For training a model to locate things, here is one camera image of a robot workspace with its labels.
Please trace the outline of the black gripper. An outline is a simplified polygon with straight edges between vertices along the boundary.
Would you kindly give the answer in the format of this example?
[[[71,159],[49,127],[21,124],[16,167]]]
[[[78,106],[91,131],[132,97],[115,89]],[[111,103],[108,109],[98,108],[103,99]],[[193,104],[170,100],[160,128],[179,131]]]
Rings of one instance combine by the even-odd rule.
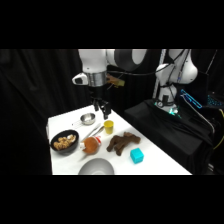
[[[106,99],[106,87],[99,86],[99,87],[90,87],[89,88],[90,97],[94,100],[94,109],[95,111],[99,111],[99,100]],[[111,114],[111,105],[110,102],[103,101],[103,116],[104,120],[107,120],[109,115]]]

